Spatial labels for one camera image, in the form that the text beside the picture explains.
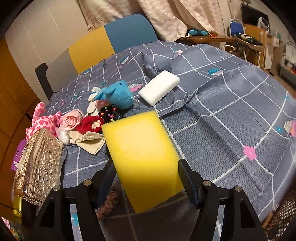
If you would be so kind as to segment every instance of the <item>bed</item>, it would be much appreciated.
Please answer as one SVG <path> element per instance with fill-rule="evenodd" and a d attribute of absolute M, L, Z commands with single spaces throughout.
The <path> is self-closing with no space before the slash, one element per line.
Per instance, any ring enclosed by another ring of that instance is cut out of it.
<path fill-rule="evenodd" d="M 179 152 L 194 171 L 219 187 L 243 187 L 260 220 L 281 201 L 295 174 L 293 124 L 296 104 L 271 76 L 234 55 L 200 44 L 156 41 L 113 54 L 79 74 L 50 99 L 45 115 L 73 109 L 84 113 L 92 88 L 118 80 L 145 85 L 163 70 L 181 82 L 154 107 L 133 92 L 125 116 L 155 110 Z M 67 146 L 63 187 L 91 178 L 108 161 L 106 146 L 96 155 Z M 184 191 L 142 214 L 136 214 L 121 187 L 120 203 L 100 221 L 106 240 L 189 240 L 198 210 Z M 71 206 L 75 240 L 82 240 Z M 219 240 L 223 207 L 213 240 Z"/>

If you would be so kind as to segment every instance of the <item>screw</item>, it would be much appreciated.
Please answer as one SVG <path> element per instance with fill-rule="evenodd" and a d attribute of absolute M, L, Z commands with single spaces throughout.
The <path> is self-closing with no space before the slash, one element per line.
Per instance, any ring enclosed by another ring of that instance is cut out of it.
<path fill-rule="evenodd" d="M 85 180 L 85 181 L 83 182 L 83 184 L 84 184 L 85 186 L 89 186 L 89 185 L 91 185 L 91 180 Z"/>
<path fill-rule="evenodd" d="M 235 189 L 237 192 L 241 192 L 241 191 L 242 191 L 242 187 L 240 187 L 240 186 L 235 186 L 234 189 Z"/>
<path fill-rule="evenodd" d="M 58 190 L 60 190 L 60 188 L 61 188 L 60 185 L 55 185 L 52 189 L 53 189 L 54 191 L 58 191 Z"/>
<path fill-rule="evenodd" d="M 212 185 L 211 181 L 208 181 L 208 180 L 205 180 L 203 183 L 206 187 L 209 187 Z"/>

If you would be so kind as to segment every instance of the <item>fabric flower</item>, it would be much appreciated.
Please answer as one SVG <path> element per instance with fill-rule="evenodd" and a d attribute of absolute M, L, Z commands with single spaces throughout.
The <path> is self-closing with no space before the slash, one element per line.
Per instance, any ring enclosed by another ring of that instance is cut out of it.
<path fill-rule="evenodd" d="M 248 145 L 245 145 L 243 153 L 250 159 L 250 161 L 253 161 L 257 157 L 255 148 L 249 147 Z"/>
<path fill-rule="evenodd" d="M 76 126 L 81 124 L 82 119 L 83 112 L 81 110 L 72 110 L 62 116 L 61 126 L 64 128 L 65 131 L 71 131 Z"/>

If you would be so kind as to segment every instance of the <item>wooden cabinet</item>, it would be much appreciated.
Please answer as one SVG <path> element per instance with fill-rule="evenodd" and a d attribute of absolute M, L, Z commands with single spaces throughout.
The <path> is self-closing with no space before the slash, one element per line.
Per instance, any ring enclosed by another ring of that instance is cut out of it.
<path fill-rule="evenodd" d="M 15 172 L 10 171 L 18 143 L 32 126 L 30 116 L 40 102 L 8 50 L 0 40 L 0 203 L 12 207 L 11 190 Z M 0 215 L 16 220 L 12 209 L 0 204 Z"/>
<path fill-rule="evenodd" d="M 261 53 L 260 57 L 260 69 L 264 69 L 265 66 L 265 53 L 266 53 L 266 39 L 267 39 L 267 31 L 263 28 L 258 28 L 255 25 L 251 24 L 243 24 L 245 28 L 245 34 L 252 36 L 259 40 L 263 44 L 263 52 Z M 253 52 L 248 51 L 246 52 L 247 61 L 253 63 L 254 65 L 258 64 L 258 57 Z"/>

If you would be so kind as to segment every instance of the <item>white fan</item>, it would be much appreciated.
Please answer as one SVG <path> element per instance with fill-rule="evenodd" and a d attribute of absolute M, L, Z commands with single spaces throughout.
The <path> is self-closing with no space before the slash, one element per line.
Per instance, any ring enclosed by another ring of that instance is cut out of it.
<path fill-rule="evenodd" d="M 264 28 L 268 32 L 269 24 L 268 24 L 268 22 L 266 21 L 265 18 L 259 18 L 257 27 L 258 28 Z"/>

